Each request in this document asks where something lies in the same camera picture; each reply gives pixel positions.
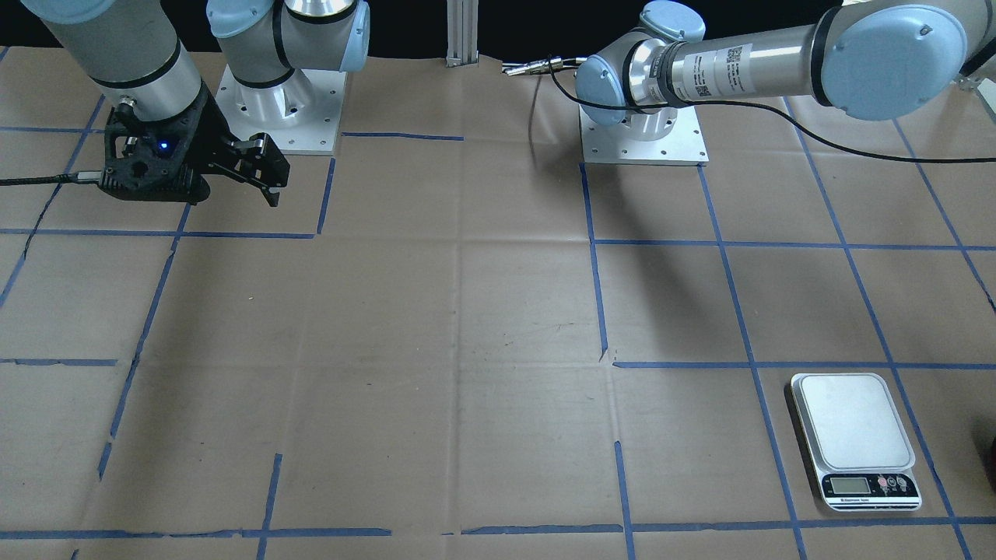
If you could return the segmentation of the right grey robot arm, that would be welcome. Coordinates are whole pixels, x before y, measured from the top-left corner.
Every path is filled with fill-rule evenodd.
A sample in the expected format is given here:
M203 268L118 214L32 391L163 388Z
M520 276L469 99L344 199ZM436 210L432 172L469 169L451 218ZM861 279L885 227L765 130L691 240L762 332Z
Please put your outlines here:
M27 1L99 86L111 109L104 164L57 182L95 184L119 201L196 205L207 175L258 189L276 206L289 162L275 131L326 117L310 73L356 73L369 53L366 1L210 1L210 31L234 86L241 137L159 1Z

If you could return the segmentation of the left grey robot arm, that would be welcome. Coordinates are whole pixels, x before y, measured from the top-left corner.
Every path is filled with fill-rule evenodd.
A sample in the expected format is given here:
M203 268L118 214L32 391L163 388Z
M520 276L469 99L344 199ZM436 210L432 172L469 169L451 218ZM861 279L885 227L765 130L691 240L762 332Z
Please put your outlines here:
M931 102L993 38L992 1L868 1L808 26L711 40L693 8L652 1L637 27L580 64L575 91L600 125L775 96L884 121Z

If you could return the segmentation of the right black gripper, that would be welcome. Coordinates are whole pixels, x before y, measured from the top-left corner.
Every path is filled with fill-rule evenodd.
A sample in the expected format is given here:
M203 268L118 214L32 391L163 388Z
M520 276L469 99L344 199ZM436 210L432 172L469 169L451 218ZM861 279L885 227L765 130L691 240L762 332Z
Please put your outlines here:
M188 163L202 175L224 175L259 189L270 207L279 206L288 187L289 162L267 132L241 139L230 130L214 96L202 82L195 135L188 149Z

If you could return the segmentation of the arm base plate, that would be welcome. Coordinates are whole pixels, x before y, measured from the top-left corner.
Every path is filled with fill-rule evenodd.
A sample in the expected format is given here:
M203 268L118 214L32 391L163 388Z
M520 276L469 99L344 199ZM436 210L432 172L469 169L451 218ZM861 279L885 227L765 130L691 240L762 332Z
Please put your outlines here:
M306 68L283 84L254 89L226 67L215 100L232 134L243 141L266 132L285 155L333 156L348 77Z
M666 107L656 114L627 114L623 123L600 125L579 110L585 163L704 166L707 144L694 107Z

